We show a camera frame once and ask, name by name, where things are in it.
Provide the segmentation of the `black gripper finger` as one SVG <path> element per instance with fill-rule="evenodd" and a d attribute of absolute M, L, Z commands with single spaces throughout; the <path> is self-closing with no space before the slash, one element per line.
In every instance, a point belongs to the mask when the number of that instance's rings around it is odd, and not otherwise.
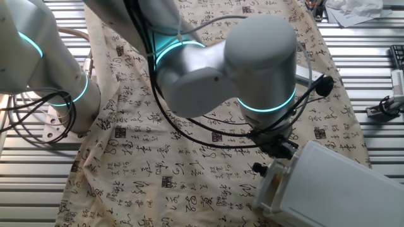
<path fill-rule="evenodd" d="M 290 152 L 296 152 L 296 151 L 298 150 L 298 148 L 299 148 L 299 145 L 298 145 L 298 144 L 296 144 L 296 143 L 294 143 L 294 142 L 292 142 L 292 141 L 289 141 L 289 140 L 285 141 L 285 142 L 283 143 L 283 145 L 284 145 Z"/>
<path fill-rule="evenodd" d="M 286 146 L 272 146 L 269 148 L 268 153 L 272 158 L 291 160 L 295 153 L 295 148 L 288 148 Z"/>

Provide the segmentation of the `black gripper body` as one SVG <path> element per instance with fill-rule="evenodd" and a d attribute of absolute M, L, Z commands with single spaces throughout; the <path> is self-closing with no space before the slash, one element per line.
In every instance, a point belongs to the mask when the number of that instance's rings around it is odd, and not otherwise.
<path fill-rule="evenodd" d="M 292 128 L 276 128 L 252 137 L 252 141 L 261 151 L 274 151 L 277 146 L 282 145 L 290 137 Z"/>

